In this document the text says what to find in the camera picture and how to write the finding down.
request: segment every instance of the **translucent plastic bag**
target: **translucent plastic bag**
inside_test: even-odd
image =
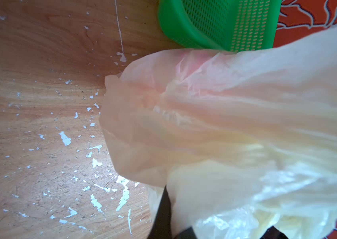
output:
[[[337,28],[254,52],[179,49],[108,76],[117,172],[167,185],[172,232],[320,239],[337,219]]]

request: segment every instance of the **wooden table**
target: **wooden table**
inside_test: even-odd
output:
[[[157,4],[0,1],[0,238],[147,236],[146,188],[117,182],[99,112],[105,75],[180,48],[161,32]]]

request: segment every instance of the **orange floral fabric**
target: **orange floral fabric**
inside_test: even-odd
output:
[[[282,0],[273,47],[337,26],[337,0]]]

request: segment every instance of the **wood grain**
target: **wood grain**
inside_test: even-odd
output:
[[[121,62],[114,2],[0,1],[0,238],[145,238],[149,232],[142,184],[127,184],[130,198],[116,211],[124,187],[116,183],[94,103],[102,104],[105,75],[123,71],[144,55],[180,46],[161,32],[157,0],[118,0],[127,58]],[[61,131],[71,138],[70,145],[64,145]],[[96,145],[103,145],[99,152],[88,149]],[[93,158],[103,165],[93,168]],[[105,192],[94,184],[118,191]],[[103,213],[90,202],[92,194]],[[78,214],[65,218],[69,207]]]

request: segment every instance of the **pink plastic bag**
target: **pink plastic bag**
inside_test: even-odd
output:
[[[172,232],[320,239],[337,219],[337,28],[254,52],[178,49],[107,76],[117,172],[167,185]]]

